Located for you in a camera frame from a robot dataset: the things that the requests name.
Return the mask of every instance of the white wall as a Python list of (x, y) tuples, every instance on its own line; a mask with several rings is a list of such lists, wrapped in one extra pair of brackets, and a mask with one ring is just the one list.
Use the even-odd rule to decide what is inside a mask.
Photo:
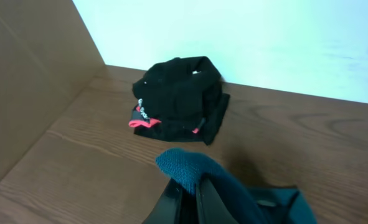
[(206, 55), (227, 82), (368, 103), (368, 0), (73, 0), (104, 61)]

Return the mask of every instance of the brown side panel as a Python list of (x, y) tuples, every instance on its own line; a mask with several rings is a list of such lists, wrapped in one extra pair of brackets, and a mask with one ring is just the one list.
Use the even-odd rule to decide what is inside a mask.
[(0, 1), (0, 180), (103, 67), (72, 2), (42, 3)]
[(72, 1), (0, 0), (0, 18), (71, 98), (104, 64)]

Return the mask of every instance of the black fabric bundle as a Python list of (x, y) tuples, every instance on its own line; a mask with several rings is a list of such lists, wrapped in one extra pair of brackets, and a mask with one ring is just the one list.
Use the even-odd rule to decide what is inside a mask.
[[(221, 74), (207, 57), (174, 58), (153, 65), (133, 84), (141, 107), (159, 124), (138, 126), (134, 133), (163, 141), (204, 141), (217, 134), (229, 95), (222, 93)], [(193, 130), (201, 125), (199, 132)]]

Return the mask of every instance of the black plastic object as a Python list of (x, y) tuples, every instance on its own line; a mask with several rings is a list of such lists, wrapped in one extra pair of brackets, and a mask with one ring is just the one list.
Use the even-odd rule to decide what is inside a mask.
[(180, 224), (183, 190), (175, 180), (171, 179), (143, 224)]
[(143, 224), (238, 224), (209, 179), (189, 195), (171, 179)]

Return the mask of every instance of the teal knit cloth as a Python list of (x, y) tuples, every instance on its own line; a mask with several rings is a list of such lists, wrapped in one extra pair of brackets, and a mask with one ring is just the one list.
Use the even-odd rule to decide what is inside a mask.
[(191, 195), (196, 194), (196, 185), (206, 175), (227, 210), (240, 224), (316, 223), (310, 207), (297, 189), (248, 189), (203, 153), (173, 148), (158, 156), (156, 164)]

